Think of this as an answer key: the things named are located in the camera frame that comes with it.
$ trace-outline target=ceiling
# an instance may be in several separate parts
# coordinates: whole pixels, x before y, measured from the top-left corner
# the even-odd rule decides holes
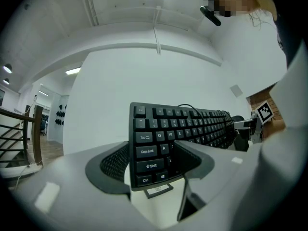
[[[216,26],[199,8],[203,0],[24,0],[0,35],[0,64],[10,63],[13,74],[0,69],[1,81],[18,91],[23,76],[55,42],[73,32],[117,22],[151,22],[191,29],[209,38]]]

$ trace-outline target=keyboard cable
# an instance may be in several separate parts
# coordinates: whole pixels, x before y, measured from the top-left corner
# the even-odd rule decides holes
[[[191,106],[190,104],[186,104],[186,103],[184,103],[184,104],[180,104],[180,105],[178,105],[178,107],[180,107],[180,106],[184,106],[184,105],[186,105],[186,106],[189,106],[189,107],[191,107],[191,108],[193,108],[197,113],[198,113],[198,115],[199,116],[201,116],[203,119],[204,119],[204,117],[203,117],[203,115],[202,114],[200,114],[200,112],[199,111],[197,111],[193,106]]]

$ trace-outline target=brick wall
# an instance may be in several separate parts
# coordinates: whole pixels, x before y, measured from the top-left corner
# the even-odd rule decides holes
[[[280,115],[280,112],[273,101],[273,99],[270,97],[270,90],[274,87],[268,87],[267,89],[260,91],[252,96],[250,96],[250,105],[251,109],[255,110],[260,104],[262,104],[265,100],[269,102],[269,105],[274,112],[274,120],[282,120],[282,116]]]

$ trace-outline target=hair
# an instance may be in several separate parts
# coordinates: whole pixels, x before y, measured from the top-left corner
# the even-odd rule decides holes
[[[271,26],[273,27],[273,25],[272,25],[271,23],[268,23],[268,22],[263,21],[263,20],[260,19],[260,16],[261,16],[262,14],[269,15],[269,12],[267,12],[267,11],[265,11],[265,10],[259,9],[259,10],[255,10],[255,11],[253,11],[253,12],[251,12],[251,13],[248,14],[249,17],[250,17],[250,20],[252,20],[252,25],[253,25],[253,27],[260,27],[259,30],[261,30],[261,25],[262,25],[263,23],[267,23],[267,24],[269,24],[269,25],[271,25]]]

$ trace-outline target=keyboard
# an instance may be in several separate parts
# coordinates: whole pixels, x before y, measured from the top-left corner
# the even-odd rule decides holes
[[[236,133],[226,111],[149,103],[131,103],[129,109],[129,165],[132,191],[178,180],[174,141],[227,149]]]

